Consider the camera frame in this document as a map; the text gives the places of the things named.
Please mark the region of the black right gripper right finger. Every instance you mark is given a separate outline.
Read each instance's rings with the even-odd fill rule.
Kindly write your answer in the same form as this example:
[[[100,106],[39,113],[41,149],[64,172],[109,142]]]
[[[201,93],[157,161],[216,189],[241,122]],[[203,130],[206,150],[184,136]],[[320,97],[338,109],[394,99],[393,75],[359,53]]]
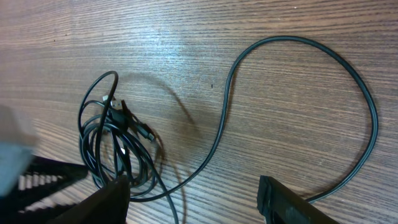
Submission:
[[[338,224],[273,177],[262,175],[257,209],[267,224]]]

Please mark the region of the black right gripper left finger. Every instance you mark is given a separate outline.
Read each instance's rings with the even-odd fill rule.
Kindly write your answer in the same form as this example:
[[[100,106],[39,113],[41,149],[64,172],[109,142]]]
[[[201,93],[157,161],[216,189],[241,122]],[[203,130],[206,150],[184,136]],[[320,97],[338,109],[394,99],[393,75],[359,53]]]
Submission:
[[[125,175],[122,175],[47,223],[124,224],[129,199],[129,181]]]

